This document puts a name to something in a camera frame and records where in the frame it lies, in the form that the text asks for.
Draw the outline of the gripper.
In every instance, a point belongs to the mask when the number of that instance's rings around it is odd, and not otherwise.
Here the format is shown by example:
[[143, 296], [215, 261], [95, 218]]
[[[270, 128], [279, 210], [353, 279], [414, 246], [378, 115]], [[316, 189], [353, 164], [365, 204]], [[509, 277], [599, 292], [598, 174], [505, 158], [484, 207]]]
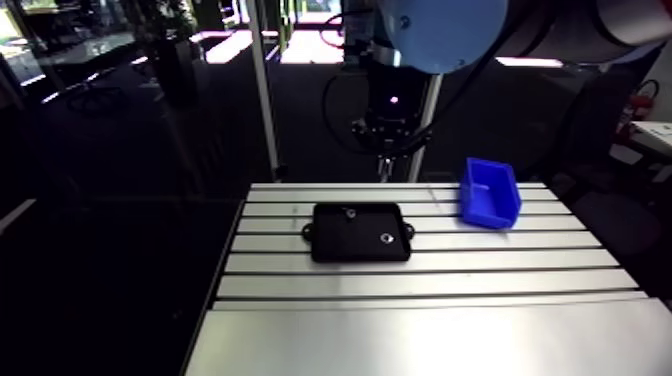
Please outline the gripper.
[[393, 66], [370, 58], [363, 65], [367, 107], [353, 121], [355, 154], [398, 156], [407, 154], [420, 127], [431, 75], [410, 66]]

